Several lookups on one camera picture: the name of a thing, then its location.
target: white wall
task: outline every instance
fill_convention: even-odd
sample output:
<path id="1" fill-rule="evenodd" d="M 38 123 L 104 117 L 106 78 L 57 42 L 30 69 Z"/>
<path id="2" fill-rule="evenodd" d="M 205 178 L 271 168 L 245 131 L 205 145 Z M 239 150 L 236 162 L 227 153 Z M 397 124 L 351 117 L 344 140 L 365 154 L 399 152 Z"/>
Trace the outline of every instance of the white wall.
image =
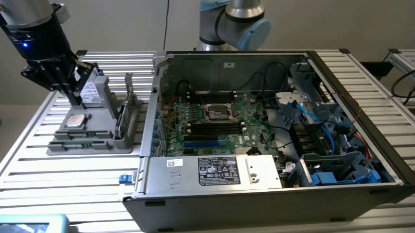
<path id="1" fill-rule="evenodd" d="M 263 49 L 348 48 L 361 60 L 415 49 L 413 0 L 263 0 L 273 24 Z M 57 0 L 68 5 L 72 50 L 161 50 L 166 0 Z M 170 0 L 166 49 L 198 36 L 198 1 Z M 0 104 L 38 104 L 46 91 L 20 76 L 24 60 L 0 33 Z"/>

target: power supply label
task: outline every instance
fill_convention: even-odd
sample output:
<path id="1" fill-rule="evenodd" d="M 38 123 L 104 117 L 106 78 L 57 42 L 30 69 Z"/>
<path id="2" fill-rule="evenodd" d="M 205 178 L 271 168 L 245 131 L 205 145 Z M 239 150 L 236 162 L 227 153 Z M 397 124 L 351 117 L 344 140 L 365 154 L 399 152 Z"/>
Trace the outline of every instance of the power supply label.
<path id="1" fill-rule="evenodd" d="M 198 159 L 198 184 L 201 186 L 240 184 L 236 157 Z"/>

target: robotic arm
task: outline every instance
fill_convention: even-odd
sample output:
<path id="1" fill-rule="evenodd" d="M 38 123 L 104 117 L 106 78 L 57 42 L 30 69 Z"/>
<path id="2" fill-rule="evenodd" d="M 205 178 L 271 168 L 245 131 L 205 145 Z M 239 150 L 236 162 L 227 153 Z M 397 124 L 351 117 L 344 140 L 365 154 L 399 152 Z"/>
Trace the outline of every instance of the robotic arm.
<path id="1" fill-rule="evenodd" d="M 62 4 L 48 0 L 0 0 L 0 26 L 28 66 L 21 75 L 81 104 L 80 91 L 93 65 L 77 60 L 60 26 L 69 17 Z"/>
<path id="2" fill-rule="evenodd" d="M 201 0 L 197 50 L 256 50 L 264 43 L 271 23 L 260 0 Z"/>

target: warning label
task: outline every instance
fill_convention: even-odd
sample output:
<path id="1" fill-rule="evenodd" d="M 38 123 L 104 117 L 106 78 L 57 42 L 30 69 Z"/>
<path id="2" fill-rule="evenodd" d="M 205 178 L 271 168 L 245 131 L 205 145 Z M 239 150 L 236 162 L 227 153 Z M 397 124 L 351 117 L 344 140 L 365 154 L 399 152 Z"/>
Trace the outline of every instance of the warning label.
<path id="1" fill-rule="evenodd" d="M 198 158 L 198 184 L 240 184 L 236 157 Z"/>
<path id="2" fill-rule="evenodd" d="M 84 103 L 100 103 L 101 99 L 98 97 L 98 93 L 92 82 L 86 82 L 80 92 L 80 96 L 82 98 Z"/>

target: blue cable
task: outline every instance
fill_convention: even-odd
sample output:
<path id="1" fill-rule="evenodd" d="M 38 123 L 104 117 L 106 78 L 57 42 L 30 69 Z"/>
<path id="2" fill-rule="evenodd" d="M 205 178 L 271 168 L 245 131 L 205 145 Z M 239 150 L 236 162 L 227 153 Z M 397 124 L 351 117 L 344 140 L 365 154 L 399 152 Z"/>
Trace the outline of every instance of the blue cable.
<path id="1" fill-rule="evenodd" d="M 299 104 L 296 104 L 296 107 L 307 114 L 307 115 L 309 115 L 315 120 L 316 120 L 316 122 L 320 124 L 321 122 L 320 122 L 320 120 L 319 120 L 319 118 L 317 118 L 317 116 L 316 115 L 313 115 L 311 112 L 308 112 Z M 335 141 L 332 140 L 332 136 L 331 136 L 331 134 L 329 134 L 329 132 L 328 132 L 328 129 L 325 128 L 325 126 L 324 125 L 321 125 L 321 130 L 323 130 L 323 132 L 327 134 L 327 136 L 328 136 L 328 139 L 329 139 L 329 143 L 331 143 L 331 155 L 333 155 L 335 154 Z"/>

